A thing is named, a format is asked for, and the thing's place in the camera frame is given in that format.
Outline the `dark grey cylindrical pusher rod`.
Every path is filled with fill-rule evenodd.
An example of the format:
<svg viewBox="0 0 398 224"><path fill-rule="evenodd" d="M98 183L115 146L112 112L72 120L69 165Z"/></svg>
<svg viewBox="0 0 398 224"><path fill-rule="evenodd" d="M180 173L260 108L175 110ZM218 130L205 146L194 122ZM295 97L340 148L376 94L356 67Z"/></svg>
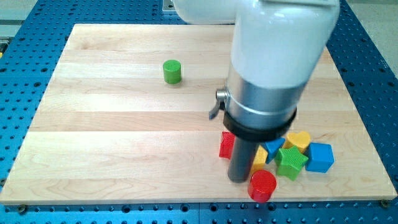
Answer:
<svg viewBox="0 0 398 224"><path fill-rule="evenodd" d="M258 142L247 141L241 138L234 140L228 167L228 177L231 181L242 183L248 179L258 147Z"/></svg>

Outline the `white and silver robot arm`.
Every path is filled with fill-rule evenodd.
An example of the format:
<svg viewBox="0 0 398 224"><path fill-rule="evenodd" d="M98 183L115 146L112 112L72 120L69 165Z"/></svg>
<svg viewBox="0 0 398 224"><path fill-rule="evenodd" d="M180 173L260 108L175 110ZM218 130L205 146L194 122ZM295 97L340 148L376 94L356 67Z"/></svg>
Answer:
<svg viewBox="0 0 398 224"><path fill-rule="evenodd" d="M216 91L210 119L220 111L235 136L228 177L244 182L262 142L287 132L297 103L333 32L338 0L175 0L190 24L233 24L228 77Z"/></svg>

